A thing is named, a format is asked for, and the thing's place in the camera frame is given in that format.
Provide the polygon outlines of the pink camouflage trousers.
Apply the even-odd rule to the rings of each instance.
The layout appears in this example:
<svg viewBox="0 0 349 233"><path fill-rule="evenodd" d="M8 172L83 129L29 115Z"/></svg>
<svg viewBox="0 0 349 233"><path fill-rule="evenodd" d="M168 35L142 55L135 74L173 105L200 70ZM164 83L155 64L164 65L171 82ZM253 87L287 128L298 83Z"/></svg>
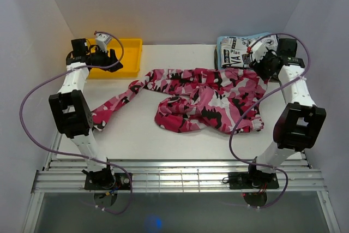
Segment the pink camouflage trousers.
<svg viewBox="0 0 349 233"><path fill-rule="evenodd" d="M254 71L238 68L153 69L133 81L128 89L92 112L95 129L106 127L120 110L143 89L168 94L158 105L155 123L176 132L212 127L222 133L249 133L263 129L259 106L267 83Z"/></svg>

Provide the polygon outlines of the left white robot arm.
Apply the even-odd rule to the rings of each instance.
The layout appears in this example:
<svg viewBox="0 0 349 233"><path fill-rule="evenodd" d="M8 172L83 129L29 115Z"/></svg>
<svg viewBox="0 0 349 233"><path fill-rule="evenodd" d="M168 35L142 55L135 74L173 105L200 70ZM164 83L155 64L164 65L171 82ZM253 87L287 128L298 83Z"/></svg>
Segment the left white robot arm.
<svg viewBox="0 0 349 233"><path fill-rule="evenodd" d="M94 45L89 45L85 38L73 39L73 50L65 59L68 73L58 93L49 96L58 131L77 146L81 155L86 156L87 169L84 174L102 189L112 188L116 177L93 135L92 112L84 98L83 88L92 67L102 67L109 72L123 67L115 50L107 48L111 39L105 33L95 35Z"/></svg>

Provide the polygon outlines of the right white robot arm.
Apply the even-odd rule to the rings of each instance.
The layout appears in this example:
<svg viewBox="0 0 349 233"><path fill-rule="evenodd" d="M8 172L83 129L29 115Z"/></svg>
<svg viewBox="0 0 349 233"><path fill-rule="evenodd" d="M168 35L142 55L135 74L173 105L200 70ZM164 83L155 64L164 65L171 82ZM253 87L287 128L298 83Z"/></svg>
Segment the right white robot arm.
<svg viewBox="0 0 349 233"><path fill-rule="evenodd" d="M246 181L258 188L276 181L276 169L290 156L314 146L324 120L325 109L311 98L304 77L305 64L298 58L297 41L280 38L273 46L269 39L257 40L248 47L250 68L262 80L276 76L286 106L273 129L270 146L249 165Z"/></svg>

